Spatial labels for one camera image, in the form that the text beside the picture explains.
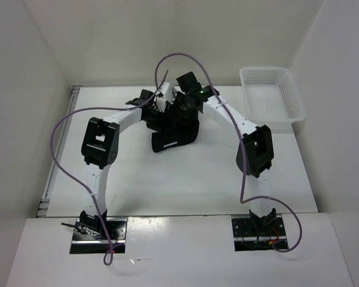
black fabric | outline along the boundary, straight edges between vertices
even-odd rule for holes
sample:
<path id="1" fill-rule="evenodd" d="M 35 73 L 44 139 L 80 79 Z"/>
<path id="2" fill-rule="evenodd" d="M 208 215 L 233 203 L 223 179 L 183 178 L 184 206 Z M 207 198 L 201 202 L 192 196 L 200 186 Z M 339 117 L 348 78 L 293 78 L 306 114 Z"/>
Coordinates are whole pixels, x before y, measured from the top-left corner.
<path id="1" fill-rule="evenodd" d="M 168 148 L 191 144 L 196 140 L 198 130 L 199 121 L 193 120 L 175 130 L 153 133 L 151 147 L 154 152 L 160 152 Z"/>

laundry basket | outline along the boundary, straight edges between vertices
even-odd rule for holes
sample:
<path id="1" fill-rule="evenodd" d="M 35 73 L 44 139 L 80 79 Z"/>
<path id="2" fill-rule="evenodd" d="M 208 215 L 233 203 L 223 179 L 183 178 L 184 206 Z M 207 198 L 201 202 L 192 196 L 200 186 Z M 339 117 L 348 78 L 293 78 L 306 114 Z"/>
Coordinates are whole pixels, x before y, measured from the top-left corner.
<path id="1" fill-rule="evenodd" d="M 306 118 L 305 107 L 288 69 L 246 67 L 239 74 L 249 120 L 291 124 Z"/>

gray wall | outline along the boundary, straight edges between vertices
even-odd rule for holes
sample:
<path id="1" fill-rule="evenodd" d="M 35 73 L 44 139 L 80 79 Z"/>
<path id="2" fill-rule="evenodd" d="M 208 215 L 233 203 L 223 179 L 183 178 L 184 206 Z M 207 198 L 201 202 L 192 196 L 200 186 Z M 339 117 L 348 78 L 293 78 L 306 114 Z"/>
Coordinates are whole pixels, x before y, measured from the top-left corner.
<path id="1" fill-rule="evenodd" d="M 0 1 L 0 286 L 50 168 L 48 139 L 70 88 L 18 0 Z"/>
<path id="2" fill-rule="evenodd" d="M 291 71 L 308 112 L 303 161 L 359 287 L 359 0 L 323 2 Z"/>
<path id="3" fill-rule="evenodd" d="M 239 84 L 244 66 L 290 64 L 321 0 L 25 3 L 70 83 L 152 83 L 159 59 L 182 51 L 216 83 Z M 181 58 L 166 64 L 169 79 L 198 71 Z"/>

white basket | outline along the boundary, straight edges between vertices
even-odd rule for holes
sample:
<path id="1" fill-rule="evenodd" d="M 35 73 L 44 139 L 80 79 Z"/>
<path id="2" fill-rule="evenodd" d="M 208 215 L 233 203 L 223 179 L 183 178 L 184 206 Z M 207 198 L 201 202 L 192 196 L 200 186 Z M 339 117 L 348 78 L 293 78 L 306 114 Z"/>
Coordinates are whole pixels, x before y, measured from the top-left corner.
<path id="1" fill-rule="evenodd" d="M 294 123 L 306 110 L 293 76 L 286 68 L 246 67 L 239 71 L 247 118 L 261 123 Z"/>

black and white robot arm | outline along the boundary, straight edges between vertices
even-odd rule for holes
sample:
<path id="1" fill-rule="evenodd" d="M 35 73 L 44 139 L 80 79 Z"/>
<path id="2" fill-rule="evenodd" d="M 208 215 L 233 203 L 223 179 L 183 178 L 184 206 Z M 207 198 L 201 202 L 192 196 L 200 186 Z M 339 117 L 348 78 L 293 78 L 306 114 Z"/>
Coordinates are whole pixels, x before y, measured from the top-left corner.
<path id="1" fill-rule="evenodd" d="M 267 170 L 270 169 L 274 156 L 270 129 L 250 122 L 219 96 L 221 103 L 214 96 L 210 86 L 202 87 L 192 72 L 177 78 L 177 81 L 181 91 L 178 91 L 175 97 L 172 95 L 172 86 L 165 83 L 160 97 L 143 108 L 135 107 L 150 98 L 153 94 L 150 91 L 143 90 L 139 98 L 127 103 L 126 108 L 134 107 L 133 110 L 116 112 L 104 119 L 90 119 L 81 153 L 87 163 L 87 184 L 96 197 L 105 221 L 108 172 L 118 154 L 120 133 L 135 123 L 145 121 L 147 127 L 155 131 L 151 139 L 152 149 L 154 152 L 160 152 L 194 142 L 199 131 L 198 114 L 201 112 L 236 136 L 236 129 L 222 103 L 229 109 L 238 124 L 247 152 L 247 180 L 254 189 L 254 194 L 268 194 Z M 238 141 L 237 143 L 236 163 L 243 171 L 242 150 Z M 258 218 L 269 213 L 268 209 L 260 205 L 251 205 L 251 210 Z M 89 196 L 88 203 L 80 215 L 80 224 L 101 233 L 98 213 Z"/>

